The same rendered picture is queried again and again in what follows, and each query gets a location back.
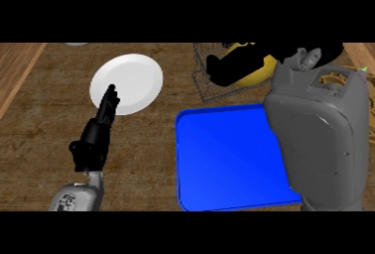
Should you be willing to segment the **yellow lemon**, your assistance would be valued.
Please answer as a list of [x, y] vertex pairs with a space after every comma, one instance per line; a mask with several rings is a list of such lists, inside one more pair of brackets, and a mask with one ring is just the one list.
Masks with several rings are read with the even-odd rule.
[[257, 43], [233, 43], [221, 61], [223, 83], [236, 86], [252, 86], [266, 81], [277, 64], [276, 57]]

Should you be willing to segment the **white round plate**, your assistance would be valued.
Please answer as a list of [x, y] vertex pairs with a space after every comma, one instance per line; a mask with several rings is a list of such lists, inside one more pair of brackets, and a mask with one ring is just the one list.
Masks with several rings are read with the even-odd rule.
[[109, 60], [97, 69], [90, 97], [99, 107], [108, 87], [114, 85], [119, 102], [115, 114], [122, 116], [139, 112], [155, 100], [162, 87], [162, 69], [156, 60], [140, 54], [127, 54]]

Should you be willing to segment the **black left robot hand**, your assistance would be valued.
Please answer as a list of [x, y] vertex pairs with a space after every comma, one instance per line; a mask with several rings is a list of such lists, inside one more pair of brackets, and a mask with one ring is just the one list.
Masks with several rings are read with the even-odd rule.
[[69, 145], [77, 172], [96, 172], [103, 168], [118, 102], [115, 85], [111, 84], [100, 99], [96, 117], [87, 123], [81, 139]]

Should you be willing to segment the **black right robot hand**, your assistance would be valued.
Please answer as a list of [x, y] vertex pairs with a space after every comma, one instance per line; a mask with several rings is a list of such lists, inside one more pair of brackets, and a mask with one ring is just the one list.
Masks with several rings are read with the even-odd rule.
[[264, 66], [264, 57], [272, 56], [280, 63], [298, 56], [297, 69], [310, 70], [329, 64], [341, 55], [341, 42], [257, 42], [239, 45], [229, 54], [218, 59], [207, 56], [207, 73], [210, 80], [223, 87], [232, 85], [246, 75]]

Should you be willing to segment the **blue tray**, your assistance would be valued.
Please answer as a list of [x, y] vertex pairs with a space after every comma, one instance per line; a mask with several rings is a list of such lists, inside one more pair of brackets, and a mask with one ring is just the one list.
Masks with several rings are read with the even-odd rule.
[[300, 203], [260, 103], [186, 109], [176, 116], [176, 193], [186, 211]]

